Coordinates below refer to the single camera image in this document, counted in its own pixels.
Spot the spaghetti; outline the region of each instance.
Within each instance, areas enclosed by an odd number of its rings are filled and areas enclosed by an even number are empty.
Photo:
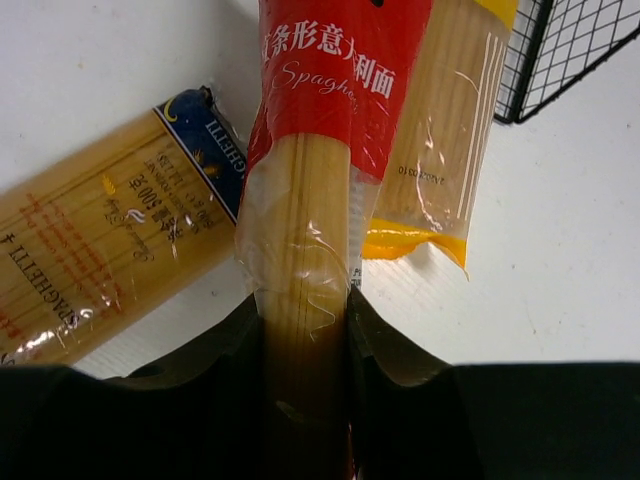
[[[376,205],[366,258],[430,241],[463,268],[517,0],[435,0]]]
[[[230,256],[245,160],[211,106],[186,91],[0,198],[4,364],[73,363]]]

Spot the pasta bundle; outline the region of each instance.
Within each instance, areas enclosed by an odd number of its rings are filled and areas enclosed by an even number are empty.
[[[233,251],[246,158],[188,90],[0,197],[0,361],[73,363]]]
[[[263,96],[236,245],[265,325],[262,478],[347,478],[349,257],[429,11],[424,0],[260,2]]]
[[[517,0],[434,0],[365,258],[433,242],[462,268]]]

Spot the white surface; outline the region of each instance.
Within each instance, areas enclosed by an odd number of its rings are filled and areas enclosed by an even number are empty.
[[[248,132],[259,101],[254,0],[4,0],[0,187],[213,77]],[[494,127],[471,282],[424,248],[365,266],[392,324],[459,362],[640,359],[640,42],[524,126]],[[126,374],[243,298],[227,262],[84,359]]]

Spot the clear plastic wrap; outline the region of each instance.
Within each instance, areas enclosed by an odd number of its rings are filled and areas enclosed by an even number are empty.
[[[344,478],[344,309],[430,8],[260,1],[236,245],[265,321],[265,478]]]
[[[364,257],[433,242],[465,268],[476,185],[517,0],[434,0]]]
[[[246,156],[187,90],[0,197],[0,362],[72,363],[233,251]]]

